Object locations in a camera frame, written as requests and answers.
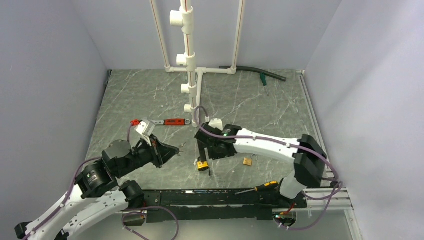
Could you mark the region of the yellow black padlock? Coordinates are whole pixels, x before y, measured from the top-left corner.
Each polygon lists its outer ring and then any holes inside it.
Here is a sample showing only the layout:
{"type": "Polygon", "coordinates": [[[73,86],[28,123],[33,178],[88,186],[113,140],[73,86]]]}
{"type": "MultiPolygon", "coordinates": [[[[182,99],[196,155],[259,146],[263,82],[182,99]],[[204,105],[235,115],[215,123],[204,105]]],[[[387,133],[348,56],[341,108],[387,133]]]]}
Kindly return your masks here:
{"type": "Polygon", "coordinates": [[[210,170],[210,166],[209,166],[209,164],[208,164],[208,162],[206,160],[205,161],[203,161],[203,160],[197,160],[196,167],[197,167],[197,170],[199,172],[209,171],[210,170]]]}

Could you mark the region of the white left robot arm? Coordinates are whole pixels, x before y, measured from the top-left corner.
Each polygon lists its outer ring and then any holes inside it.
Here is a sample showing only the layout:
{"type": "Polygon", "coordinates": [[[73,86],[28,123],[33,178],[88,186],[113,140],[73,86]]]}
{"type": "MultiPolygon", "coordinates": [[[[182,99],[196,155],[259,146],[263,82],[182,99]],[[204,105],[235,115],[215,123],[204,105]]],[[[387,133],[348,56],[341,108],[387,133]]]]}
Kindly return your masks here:
{"type": "Polygon", "coordinates": [[[153,164],[161,168],[179,148],[161,143],[151,134],[135,147],[126,140],[115,140],[100,157],[83,162],[74,174],[67,192],[42,216],[15,227],[21,240],[67,240],[108,216],[127,209],[145,207],[145,194],[139,184],[118,179],[153,164]]]}

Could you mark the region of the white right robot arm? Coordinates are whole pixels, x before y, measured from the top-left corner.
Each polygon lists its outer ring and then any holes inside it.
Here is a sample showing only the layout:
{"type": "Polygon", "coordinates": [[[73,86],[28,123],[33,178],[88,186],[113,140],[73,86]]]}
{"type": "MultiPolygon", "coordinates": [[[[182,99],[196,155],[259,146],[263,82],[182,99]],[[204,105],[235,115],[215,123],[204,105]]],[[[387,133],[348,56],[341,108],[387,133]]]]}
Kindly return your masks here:
{"type": "Polygon", "coordinates": [[[311,135],[281,138],[259,134],[238,125],[227,124],[219,129],[204,123],[195,139],[207,149],[212,160],[252,154],[292,164],[292,173],[283,177],[275,194],[276,203],[282,208],[289,207],[303,190],[321,186],[327,154],[311,135]]]}

